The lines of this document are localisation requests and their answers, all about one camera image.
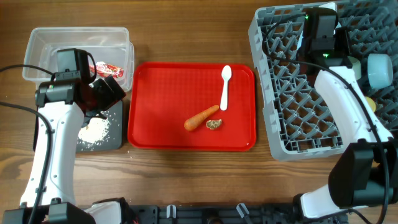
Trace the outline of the red snack wrapper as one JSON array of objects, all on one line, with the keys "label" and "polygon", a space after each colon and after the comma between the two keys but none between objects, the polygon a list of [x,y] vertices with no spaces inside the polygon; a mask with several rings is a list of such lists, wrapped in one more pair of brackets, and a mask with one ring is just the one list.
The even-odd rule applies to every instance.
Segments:
[{"label": "red snack wrapper", "polygon": [[96,65],[90,65],[90,72],[96,73],[103,78],[108,76],[121,78],[124,75],[124,70],[122,68],[105,62],[96,62]]}]

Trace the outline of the light blue plate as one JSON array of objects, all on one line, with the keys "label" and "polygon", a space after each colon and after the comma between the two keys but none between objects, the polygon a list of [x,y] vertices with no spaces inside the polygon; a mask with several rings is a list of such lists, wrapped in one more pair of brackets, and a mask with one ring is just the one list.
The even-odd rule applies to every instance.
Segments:
[{"label": "light blue plate", "polygon": [[338,14],[334,2],[306,9],[299,52],[309,54],[317,50],[332,50],[337,25]]}]

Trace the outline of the orange carrot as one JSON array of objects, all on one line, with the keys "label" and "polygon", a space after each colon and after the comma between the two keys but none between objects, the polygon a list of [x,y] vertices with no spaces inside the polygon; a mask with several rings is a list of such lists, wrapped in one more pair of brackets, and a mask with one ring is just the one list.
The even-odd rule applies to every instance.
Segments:
[{"label": "orange carrot", "polygon": [[196,114],[195,116],[192,116],[191,118],[187,119],[184,122],[184,128],[187,131],[193,131],[194,129],[199,127],[199,125],[201,125],[202,122],[204,122],[204,120],[206,120],[209,116],[211,116],[212,114],[217,112],[219,110],[219,108],[220,107],[218,105],[214,105],[214,106]]}]

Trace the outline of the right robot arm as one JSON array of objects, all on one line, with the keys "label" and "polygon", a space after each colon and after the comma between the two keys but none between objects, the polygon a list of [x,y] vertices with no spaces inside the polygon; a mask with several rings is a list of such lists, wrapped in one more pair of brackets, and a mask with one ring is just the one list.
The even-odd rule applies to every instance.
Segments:
[{"label": "right robot arm", "polygon": [[372,112],[349,59],[348,31],[338,27],[335,10],[305,11],[299,58],[316,76],[314,87],[338,127],[344,152],[328,183],[300,196],[305,219],[325,218],[360,207],[397,203],[397,140]]}]

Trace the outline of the rice and nuts food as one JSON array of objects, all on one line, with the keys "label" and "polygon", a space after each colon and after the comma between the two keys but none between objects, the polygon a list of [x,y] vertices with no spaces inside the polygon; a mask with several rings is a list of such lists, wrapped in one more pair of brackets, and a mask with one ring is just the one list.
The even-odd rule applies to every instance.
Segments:
[{"label": "rice and nuts food", "polygon": [[92,118],[87,126],[80,129],[78,138],[89,144],[99,143],[109,133],[109,127],[107,119]]}]

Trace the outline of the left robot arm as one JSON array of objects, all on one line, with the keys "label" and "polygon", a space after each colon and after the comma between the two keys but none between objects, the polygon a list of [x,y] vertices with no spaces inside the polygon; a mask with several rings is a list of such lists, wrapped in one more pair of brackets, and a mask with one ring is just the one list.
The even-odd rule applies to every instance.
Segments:
[{"label": "left robot arm", "polygon": [[121,101],[124,90],[108,76],[98,79],[90,71],[92,54],[82,49],[57,52],[58,70],[35,92],[36,109],[3,103],[35,114],[35,154],[19,208],[6,210],[3,223],[136,223],[125,198],[95,202],[90,208],[75,205],[73,170],[78,133],[92,118]]}]

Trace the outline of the light blue bowl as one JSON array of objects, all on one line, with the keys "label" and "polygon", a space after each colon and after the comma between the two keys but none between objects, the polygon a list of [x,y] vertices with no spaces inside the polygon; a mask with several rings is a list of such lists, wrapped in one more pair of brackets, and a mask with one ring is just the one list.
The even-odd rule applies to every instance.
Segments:
[{"label": "light blue bowl", "polygon": [[393,68],[390,56],[386,54],[369,54],[368,80],[372,89],[382,89],[392,84]]}]

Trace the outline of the yellow plastic cup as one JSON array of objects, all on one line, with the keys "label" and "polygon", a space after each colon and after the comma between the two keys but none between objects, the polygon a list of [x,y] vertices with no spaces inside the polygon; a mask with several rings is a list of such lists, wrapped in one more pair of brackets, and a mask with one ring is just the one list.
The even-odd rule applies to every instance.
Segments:
[{"label": "yellow plastic cup", "polygon": [[370,97],[365,97],[365,100],[367,101],[369,107],[371,108],[371,111],[374,113],[376,111],[376,103],[375,101],[370,98]]}]

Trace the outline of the green bowl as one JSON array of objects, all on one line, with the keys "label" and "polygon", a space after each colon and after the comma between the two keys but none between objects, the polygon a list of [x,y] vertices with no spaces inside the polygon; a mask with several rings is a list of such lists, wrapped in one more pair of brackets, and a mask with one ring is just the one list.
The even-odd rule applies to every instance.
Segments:
[{"label": "green bowl", "polygon": [[359,80],[362,77],[361,62],[352,56],[348,56],[348,59],[352,64],[352,69],[354,71],[355,79]]}]

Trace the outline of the white plastic spoon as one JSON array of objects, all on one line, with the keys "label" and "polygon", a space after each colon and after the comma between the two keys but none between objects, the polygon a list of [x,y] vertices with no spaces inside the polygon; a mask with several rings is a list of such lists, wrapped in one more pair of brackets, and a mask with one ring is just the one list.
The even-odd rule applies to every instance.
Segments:
[{"label": "white plastic spoon", "polygon": [[232,77],[232,69],[229,65],[223,67],[221,77],[223,79],[223,91],[221,94],[220,109],[225,111],[228,108],[228,82]]}]

